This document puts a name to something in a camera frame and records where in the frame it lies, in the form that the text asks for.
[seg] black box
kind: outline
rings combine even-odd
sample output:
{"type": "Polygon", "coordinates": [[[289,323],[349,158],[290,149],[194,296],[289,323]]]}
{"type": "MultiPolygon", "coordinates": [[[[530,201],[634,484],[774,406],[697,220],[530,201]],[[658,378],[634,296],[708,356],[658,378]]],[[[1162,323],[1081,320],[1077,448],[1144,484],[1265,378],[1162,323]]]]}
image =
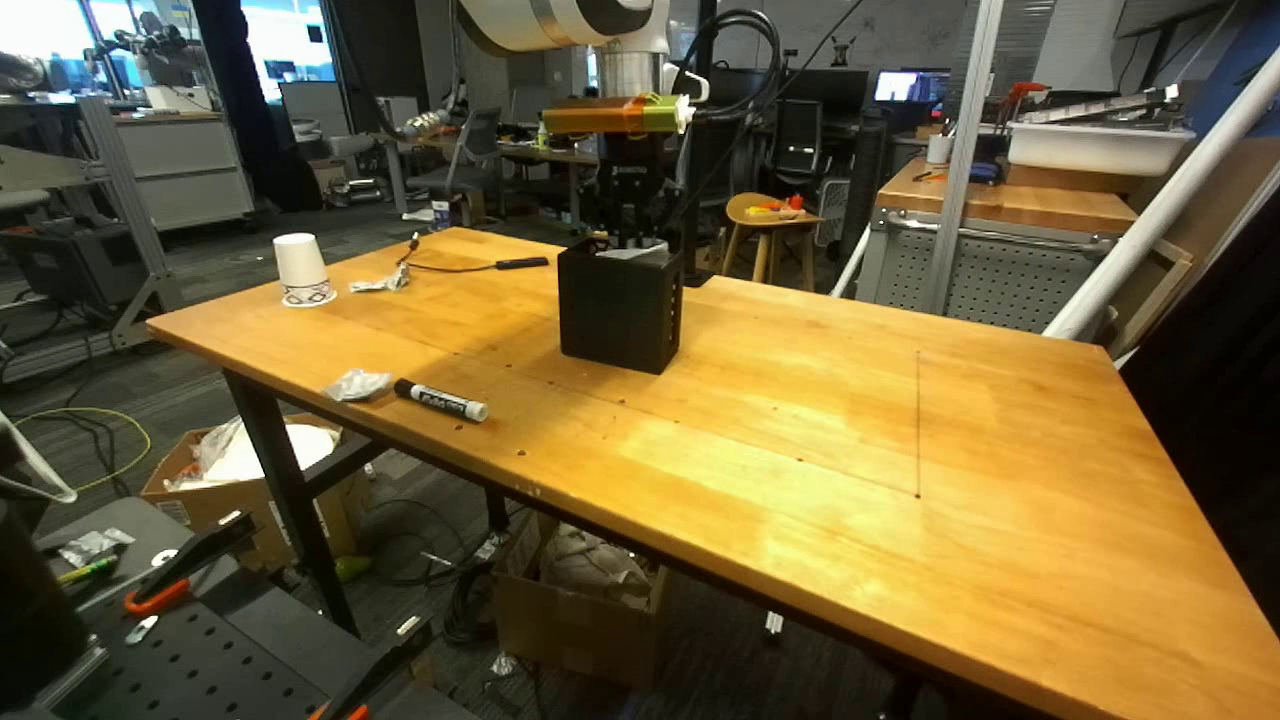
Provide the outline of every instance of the black box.
{"type": "Polygon", "coordinates": [[[558,269],[558,354],[662,371],[678,348],[678,262],[669,249],[573,244],[558,269]]]}

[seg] black container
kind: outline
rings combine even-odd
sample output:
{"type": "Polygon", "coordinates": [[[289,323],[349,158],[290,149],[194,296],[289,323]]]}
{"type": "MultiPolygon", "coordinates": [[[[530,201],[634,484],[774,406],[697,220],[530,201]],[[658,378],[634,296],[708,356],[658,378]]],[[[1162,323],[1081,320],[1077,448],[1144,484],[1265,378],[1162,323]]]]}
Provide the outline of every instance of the black container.
{"type": "Polygon", "coordinates": [[[89,630],[26,529],[0,500],[0,712],[24,710],[83,654],[89,630]]]}
{"type": "Polygon", "coordinates": [[[558,269],[558,354],[662,371],[678,348],[678,262],[669,249],[600,257],[573,244],[558,269]]]}

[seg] stool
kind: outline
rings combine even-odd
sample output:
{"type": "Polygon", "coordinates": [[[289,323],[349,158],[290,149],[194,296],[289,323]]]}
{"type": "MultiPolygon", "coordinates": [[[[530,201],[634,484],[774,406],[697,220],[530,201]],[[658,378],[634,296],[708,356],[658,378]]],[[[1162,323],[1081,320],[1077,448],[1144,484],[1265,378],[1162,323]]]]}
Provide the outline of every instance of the stool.
{"type": "MultiPolygon", "coordinates": [[[[765,283],[769,280],[769,269],[781,252],[781,231],[794,231],[794,230],[806,230],[806,236],[815,231],[818,216],[806,216],[805,208],[789,208],[785,201],[774,198],[765,198],[765,193],[735,193],[728,205],[722,205],[722,216],[733,226],[728,231],[728,249],[722,249],[722,262],[721,262],[721,276],[728,274],[733,257],[735,257],[735,244],[738,244],[738,231],[749,230],[755,236],[755,265],[752,265],[752,280],[765,283]]],[[[805,289],[813,289],[813,242],[805,242],[798,249],[798,265],[805,265],[805,289]]]]}

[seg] wood grain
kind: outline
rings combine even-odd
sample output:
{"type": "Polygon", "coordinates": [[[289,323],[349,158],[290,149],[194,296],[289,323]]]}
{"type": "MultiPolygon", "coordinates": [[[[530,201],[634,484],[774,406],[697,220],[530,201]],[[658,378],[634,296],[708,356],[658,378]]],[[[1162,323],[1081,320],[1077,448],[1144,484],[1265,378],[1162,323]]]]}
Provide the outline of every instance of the wood grain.
{"type": "MultiPolygon", "coordinates": [[[[947,176],[923,161],[902,165],[875,198],[886,213],[941,216],[947,176]]],[[[1042,187],[1042,184],[968,184],[962,213],[971,220],[1121,236],[1135,213],[1117,193],[1042,187]]]]}
{"type": "MultiPolygon", "coordinates": [[[[420,262],[529,252],[457,230],[420,262]]],[[[316,314],[262,283],[151,328],[309,406],[349,368],[489,400],[325,407],[1031,710],[1280,710],[1275,636],[1101,348],[711,280],[646,378],[558,356],[554,269],[316,314]]]]}

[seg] marker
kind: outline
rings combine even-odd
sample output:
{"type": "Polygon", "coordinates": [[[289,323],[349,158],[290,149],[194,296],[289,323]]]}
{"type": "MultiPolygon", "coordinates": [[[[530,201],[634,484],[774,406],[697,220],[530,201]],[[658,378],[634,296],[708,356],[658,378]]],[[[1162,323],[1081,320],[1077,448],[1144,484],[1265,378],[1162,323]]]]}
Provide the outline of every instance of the marker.
{"type": "Polygon", "coordinates": [[[479,400],[446,398],[446,392],[434,392],[434,387],[410,385],[410,382],[396,382],[392,387],[396,387],[396,398],[426,406],[434,414],[446,414],[446,415],[460,415],[460,421],[471,421],[471,425],[483,421],[483,406],[479,400]]]}

